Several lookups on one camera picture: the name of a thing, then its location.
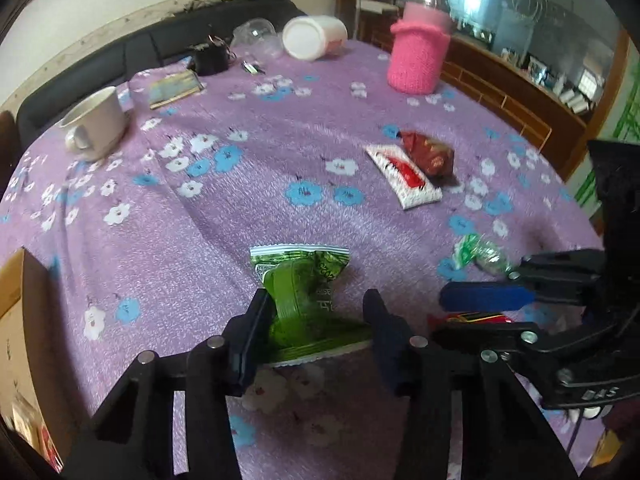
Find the small black box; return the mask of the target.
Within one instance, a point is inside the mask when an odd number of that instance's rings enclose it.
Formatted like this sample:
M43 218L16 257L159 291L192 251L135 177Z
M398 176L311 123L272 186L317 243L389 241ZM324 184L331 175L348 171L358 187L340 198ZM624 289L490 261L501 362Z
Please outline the small black box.
M229 45L222 38L212 35L208 35L201 44L190 47L190 55L188 69L198 76L225 72L236 60Z

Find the purple floral tablecloth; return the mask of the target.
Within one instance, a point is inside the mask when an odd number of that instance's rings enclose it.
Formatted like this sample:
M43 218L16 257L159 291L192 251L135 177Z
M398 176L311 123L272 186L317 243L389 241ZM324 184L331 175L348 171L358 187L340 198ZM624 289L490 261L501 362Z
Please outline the purple floral tablecloth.
M1 199L1 258L25 248L48 271L75 429L139 352L190 350L246 309L254 246L348 249L335 312L356 318L376 288L420 333L440 315L442 286L483 275L454 267L465 234L513 260L599 246L532 144L448 84L418 98L394 91L389 62L365 44L315 63L279 58L262 77L206 78L163 110L150 109L149 88L177 66L144 70L118 86L130 129L111 155L81 162L59 126L24 151ZM454 174L427 177L440 202L403 210L364 151L404 150L400 130L454 149Z

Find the black sofa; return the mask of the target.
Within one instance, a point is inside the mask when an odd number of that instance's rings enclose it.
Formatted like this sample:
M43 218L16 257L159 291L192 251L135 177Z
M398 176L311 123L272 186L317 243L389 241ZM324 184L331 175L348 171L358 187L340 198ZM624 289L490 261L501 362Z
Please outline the black sofa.
M292 0L221 0L114 40L29 92L17 111L21 148L29 148L89 94L126 82L142 70L176 62L207 36L229 40L237 27L254 18L270 21L280 32L291 18L303 14Z

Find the dark red snack bag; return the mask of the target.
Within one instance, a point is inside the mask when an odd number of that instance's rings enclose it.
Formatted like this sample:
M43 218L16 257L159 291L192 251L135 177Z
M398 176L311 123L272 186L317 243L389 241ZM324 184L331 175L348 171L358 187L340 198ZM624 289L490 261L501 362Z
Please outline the dark red snack bag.
M454 149L448 144L416 131L400 130L397 136L427 177L448 178L454 174Z

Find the white plastic jar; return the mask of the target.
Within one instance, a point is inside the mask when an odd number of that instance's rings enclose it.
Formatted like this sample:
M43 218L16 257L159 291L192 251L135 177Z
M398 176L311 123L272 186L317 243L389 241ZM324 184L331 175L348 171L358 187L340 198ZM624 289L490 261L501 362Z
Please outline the white plastic jar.
M299 61L317 61L340 54L348 39L345 24L329 15L299 16L282 30L285 52Z

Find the wooden cabinet counter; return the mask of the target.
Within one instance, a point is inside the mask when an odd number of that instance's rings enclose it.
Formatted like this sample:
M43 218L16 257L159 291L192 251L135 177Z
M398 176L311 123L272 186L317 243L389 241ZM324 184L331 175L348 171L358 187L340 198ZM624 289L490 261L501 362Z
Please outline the wooden cabinet counter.
M357 0L335 3L337 15L348 23L356 39L385 52L392 50L390 25L396 21L395 11L367 11L360 16ZM631 46L628 32L621 29L603 96L584 116L571 112L556 96L527 79L522 70L463 36L451 38L442 80L518 130L550 160L560 177L568 180L587 155L587 142L598 135L613 108Z

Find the green snack packet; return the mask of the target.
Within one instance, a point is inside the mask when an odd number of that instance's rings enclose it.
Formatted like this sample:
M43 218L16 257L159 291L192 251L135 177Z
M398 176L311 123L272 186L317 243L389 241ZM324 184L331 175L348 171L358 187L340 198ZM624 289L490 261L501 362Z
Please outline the green snack packet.
M333 310L331 285L349 261L349 250L335 246L250 248L250 263L276 307L269 329L270 366L302 365L370 346L366 323Z

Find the cardboard box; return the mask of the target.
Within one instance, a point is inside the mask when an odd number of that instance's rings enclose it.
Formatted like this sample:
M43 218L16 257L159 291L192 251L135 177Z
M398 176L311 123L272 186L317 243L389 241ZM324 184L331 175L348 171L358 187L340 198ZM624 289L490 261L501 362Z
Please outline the cardboard box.
M1 421L55 472L75 434L55 364L49 275L25 248L1 268Z

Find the white ceramic mug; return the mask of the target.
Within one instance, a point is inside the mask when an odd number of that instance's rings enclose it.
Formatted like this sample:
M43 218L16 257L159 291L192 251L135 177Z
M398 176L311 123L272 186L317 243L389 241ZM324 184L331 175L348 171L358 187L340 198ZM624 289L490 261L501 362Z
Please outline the white ceramic mug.
M66 151L84 162L110 154L127 127L128 116L114 86L87 96L60 121Z

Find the small metal lighter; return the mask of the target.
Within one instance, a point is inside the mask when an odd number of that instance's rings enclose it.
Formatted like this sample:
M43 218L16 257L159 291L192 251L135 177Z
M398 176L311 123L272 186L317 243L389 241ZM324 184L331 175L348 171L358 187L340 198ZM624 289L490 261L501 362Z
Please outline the small metal lighter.
M256 62L243 61L241 63L242 69L251 75L263 75L265 73L262 66Z

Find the clear green candy bag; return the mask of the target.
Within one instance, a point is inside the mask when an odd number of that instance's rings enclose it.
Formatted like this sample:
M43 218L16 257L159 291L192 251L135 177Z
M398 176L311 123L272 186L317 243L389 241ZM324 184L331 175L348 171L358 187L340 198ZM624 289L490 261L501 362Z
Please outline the clear green candy bag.
M480 270L493 276L507 274L511 263L504 250L484 235L465 234L454 244L452 261L457 270L475 264Z

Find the pink knit-sleeved thermos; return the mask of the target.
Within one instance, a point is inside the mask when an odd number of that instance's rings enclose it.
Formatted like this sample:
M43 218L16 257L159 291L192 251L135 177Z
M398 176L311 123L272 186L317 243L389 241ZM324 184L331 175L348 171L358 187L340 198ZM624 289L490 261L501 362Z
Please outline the pink knit-sleeved thermos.
M435 91L451 40L449 0L407 0L390 26L394 38L387 82L410 96Z

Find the green notebook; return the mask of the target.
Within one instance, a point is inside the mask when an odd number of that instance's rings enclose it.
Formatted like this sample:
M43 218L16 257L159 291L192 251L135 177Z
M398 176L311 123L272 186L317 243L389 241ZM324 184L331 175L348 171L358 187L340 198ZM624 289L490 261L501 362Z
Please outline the green notebook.
M168 75L153 82L149 88L149 107L157 110L160 107L192 96L204 89L198 75L192 70Z

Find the white red snack packet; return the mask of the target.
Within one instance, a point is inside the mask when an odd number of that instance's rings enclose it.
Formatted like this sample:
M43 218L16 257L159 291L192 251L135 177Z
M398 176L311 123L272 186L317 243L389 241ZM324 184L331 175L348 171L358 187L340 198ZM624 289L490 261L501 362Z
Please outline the white red snack packet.
M442 200L442 190L395 144L369 144L364 151L382 172L403 210Z

